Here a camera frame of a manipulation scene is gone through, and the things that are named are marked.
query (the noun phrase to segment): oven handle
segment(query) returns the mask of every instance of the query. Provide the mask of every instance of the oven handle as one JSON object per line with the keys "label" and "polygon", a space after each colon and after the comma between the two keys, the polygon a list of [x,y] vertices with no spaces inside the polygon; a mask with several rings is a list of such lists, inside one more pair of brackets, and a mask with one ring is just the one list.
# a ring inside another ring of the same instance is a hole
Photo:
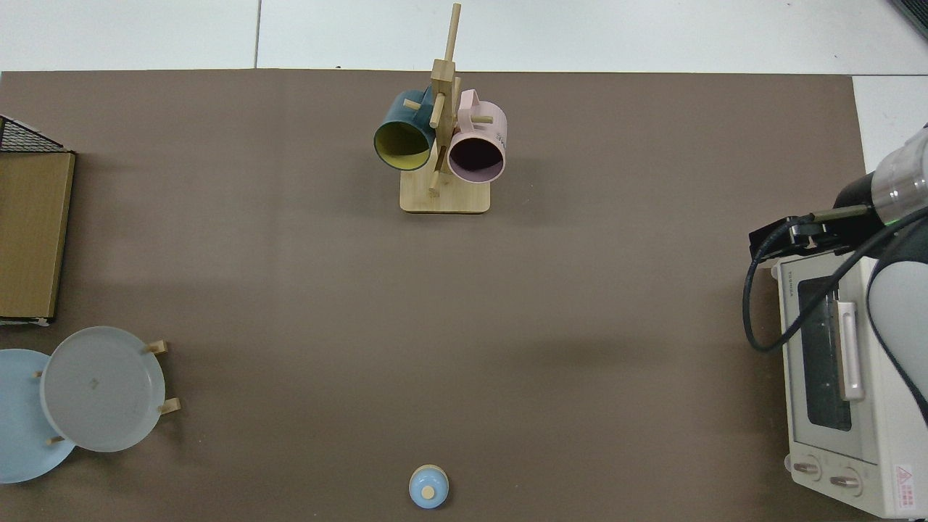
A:
{"label": "oven handle", "polygon": [[863,400],[864,386],[860,379],[860,350],[857,348],[857,305],[838,301],[838,339],[841,358],[841,397],[844,400]]}

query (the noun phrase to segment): warning label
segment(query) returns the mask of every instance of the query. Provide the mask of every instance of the warning label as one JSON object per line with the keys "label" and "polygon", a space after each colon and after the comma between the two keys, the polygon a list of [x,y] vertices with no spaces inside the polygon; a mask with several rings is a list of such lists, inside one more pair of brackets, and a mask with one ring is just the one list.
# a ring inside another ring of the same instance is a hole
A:
{"label": "warning label", "polygon": [[915,509],[915,477],[911,465],[896,466],[896,507]]}

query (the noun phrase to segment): mug handle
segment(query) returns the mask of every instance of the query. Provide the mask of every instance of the mug handle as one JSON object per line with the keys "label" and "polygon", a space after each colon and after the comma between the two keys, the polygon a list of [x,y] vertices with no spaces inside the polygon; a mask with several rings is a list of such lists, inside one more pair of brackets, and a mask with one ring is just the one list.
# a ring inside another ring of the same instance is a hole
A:
{"label": "mug handle", "polygon": [[480,105],[480,99],[477,98],[476,90],[468,89],[461,93],[461,104],[458,107],[458,126],[461,132],[473,132],[473,122],[470,116],[478,105]]}

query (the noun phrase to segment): mug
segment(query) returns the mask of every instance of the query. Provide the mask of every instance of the mug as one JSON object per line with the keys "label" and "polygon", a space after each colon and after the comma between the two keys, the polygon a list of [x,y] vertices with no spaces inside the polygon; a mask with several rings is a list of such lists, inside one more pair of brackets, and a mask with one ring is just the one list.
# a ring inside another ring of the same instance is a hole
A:
{"label": "mug", "polygon": [[461,93],[458,108],[460,130],[448,146],[448,168],[470,183],[489,183],[506,168],[506,114],[477,91]]}
{"label": "mug", "polygon": [[383,123],[374,133],[374,150],[393,168],[416,170],[429,161],[435,129],[429,126],[432,117],[432,88],[400,93]]}

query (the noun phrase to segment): oven window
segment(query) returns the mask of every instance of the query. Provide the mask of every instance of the oven window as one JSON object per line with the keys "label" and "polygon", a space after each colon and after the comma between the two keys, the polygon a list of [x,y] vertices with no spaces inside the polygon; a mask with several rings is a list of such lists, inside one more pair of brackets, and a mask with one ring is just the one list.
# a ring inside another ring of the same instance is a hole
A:
{"label": "oven window", "polygon": [[[799,307],[824,288],[827,277],[801,281]],[[806,411],[809,422],[832,429],[851,429],[851,405],[841,399],[838,386],[837,291],[829,293],[802,327],[806,369]]]}

